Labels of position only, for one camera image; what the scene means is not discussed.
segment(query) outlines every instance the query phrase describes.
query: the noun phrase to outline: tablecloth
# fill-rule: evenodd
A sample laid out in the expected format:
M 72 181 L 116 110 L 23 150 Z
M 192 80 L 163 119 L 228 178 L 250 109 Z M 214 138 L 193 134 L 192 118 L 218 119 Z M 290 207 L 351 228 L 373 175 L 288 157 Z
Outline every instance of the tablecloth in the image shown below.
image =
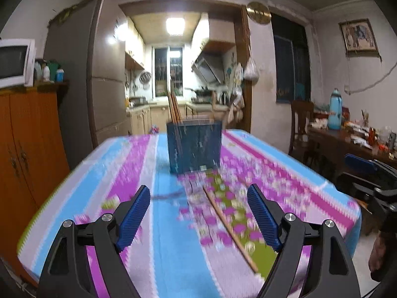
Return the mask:
M 26 228 L 18 257 L 39 279 L 49 248 L 66 219 L 77 224 L 112 213 L 139 186 L 152 200 L 131 246 L 120 254 L 142 298 L 256 297 L 275 260 L 247 204 L 247 186 L 304 221 L 332 219 L 351 254 L 361 225 L 359 206 L 309 168 L 240 130 L 222 133 L 221 167 L 182 176 L 169 173 L 167 136 L 108 139 L 64 180 Z M 242 245 L 258 265 L 254 274 L 225 230 L 208 190 Z M 108 297 L 94 247 L 87 247 L 99 298 Z M 295 277 L 303 279 L 310 247 L 304 247 Z

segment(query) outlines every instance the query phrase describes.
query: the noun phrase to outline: floor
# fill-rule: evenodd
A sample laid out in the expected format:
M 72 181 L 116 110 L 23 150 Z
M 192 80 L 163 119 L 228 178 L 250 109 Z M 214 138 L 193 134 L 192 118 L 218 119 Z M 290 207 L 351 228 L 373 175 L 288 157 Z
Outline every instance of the floor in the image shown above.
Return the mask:
M 370 270 L 368 268 L 368 259 L 375 239 L 376 233 L 371 233 L 369 236 L 361 235 L 353 257 L 353 264 L 359 280 L 361 296 L 368 293 L 368 291 L 378 284 L 376 281 L 371 279 Z M 300 291 L 296 291 L 290 295 L 289 298 L 298 298 L 299 293 Z

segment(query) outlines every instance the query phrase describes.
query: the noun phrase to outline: framed painting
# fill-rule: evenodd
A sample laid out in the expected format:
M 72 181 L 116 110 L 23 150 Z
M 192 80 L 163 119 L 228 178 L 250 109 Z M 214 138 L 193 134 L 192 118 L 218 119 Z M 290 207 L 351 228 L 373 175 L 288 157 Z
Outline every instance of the framed painting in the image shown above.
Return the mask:
M 345 21 L 339 23 L 345 43 L 346 55 L 379 55 L 374 32 L 368 19 Z

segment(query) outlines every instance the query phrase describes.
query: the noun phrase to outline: metal screw cap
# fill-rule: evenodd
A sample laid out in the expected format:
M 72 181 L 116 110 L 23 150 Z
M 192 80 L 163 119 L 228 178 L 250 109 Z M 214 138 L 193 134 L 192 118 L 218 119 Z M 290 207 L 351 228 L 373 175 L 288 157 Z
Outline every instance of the metal screw cap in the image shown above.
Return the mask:
M 109 222 L 113 218 L 113 215 L 110 213 L 106 213 L 102 215 L 102 221 Z
M 285 218 L 286 218 L 288 221 L 293 222 L 293 221 L 296 220 L 297 217 L 296 217 L 294 214 L 292 214 L 292 213 L 287 213 L 287 214 L 285 214 Z
M 66 220 L 62 223 L 63 227 L 71 227 L 73 222 L 71 220 Z
M 325 225 L 328 226 L 328 227 L 334 227 L 335 223 L 332 220 L 326 220 L 325 221 Z

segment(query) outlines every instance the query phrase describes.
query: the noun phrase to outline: microwave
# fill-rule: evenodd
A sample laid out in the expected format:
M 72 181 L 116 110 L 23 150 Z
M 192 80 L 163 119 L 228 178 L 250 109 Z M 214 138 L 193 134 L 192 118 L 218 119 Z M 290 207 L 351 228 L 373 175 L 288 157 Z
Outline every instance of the microwave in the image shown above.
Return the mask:
M 0 88 L 33 86 L 34 39 L 0 40 Z

